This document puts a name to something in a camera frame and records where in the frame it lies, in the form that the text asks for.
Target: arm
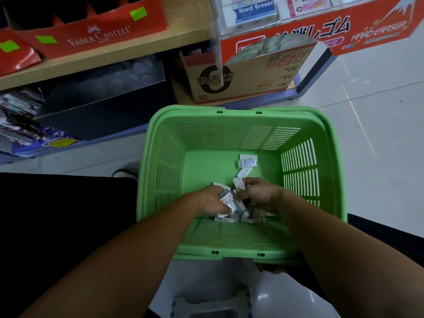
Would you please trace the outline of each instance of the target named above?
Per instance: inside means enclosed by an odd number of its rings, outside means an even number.
[[[142,317],[190,223],[229,213],[217,186],[187,193],[91,254],[21,317]]]
[[[260,178],[236,198],[279,213],[341,317],[424,317],[424,269],[302,197]]]

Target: red cardboard display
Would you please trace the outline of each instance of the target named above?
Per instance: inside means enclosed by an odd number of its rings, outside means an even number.
[[[10,28],[0,29],[0,76],[41,62],[38,53]]]
[[[222,66],[237,52],[264,38],[301,33],[325,43],[333,55],[351,53],[409,37],[424,18],[424,0],[353,3],[269,28],[220,40]]]
[[[167,30],[161,0],[141,0],[97,15],[87,4],[87,19],[16,33],[49,59]]]

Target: hand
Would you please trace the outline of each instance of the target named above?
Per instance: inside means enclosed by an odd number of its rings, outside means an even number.
[[[200,191],[192,192],[198,199],[198,214],[217,215],[218,213],[230,214],[231,209],[218,199],[224,189],[217,185],[210,185]]]
[[[270,184],[263,178],[246,177],[244,185],[250,185],[244,191],[238,192],[234,198],[238,201],[251,198],[258,203],[258,207],[269,213],[277,213],[277,206],[283,201],[284,188]]]

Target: green plastic basket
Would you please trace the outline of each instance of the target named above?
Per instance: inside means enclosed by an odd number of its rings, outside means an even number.
[[[239,154],[258,155],[249,176],[284,186],[346,221],[340,153],[333,127],[319,110],[179,105],[159,110],[149,123],[137,220],[212,182],[231,186]],[[201,216],[191,223],[175,259],[223,256],[279,263],[302,258],[278,216],[255,225]]]

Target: green price sticker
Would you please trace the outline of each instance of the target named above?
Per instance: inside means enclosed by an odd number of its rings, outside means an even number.
[[[12,40],[8,40],[0,43],[0,49],[2,49],[5,53],[11,53],[14,50],[20,49],[20,47]]]
[[[52,36],[35,36],[38,41],[40,41],[42,44],[56,44],[58,43],[55,38]]]
[[[141,18],[144,18],[147,16],[147,11],[144,7],[138,8],[134,11],[130,12],[130,15],[134,19],[134,21],[140,20]]]

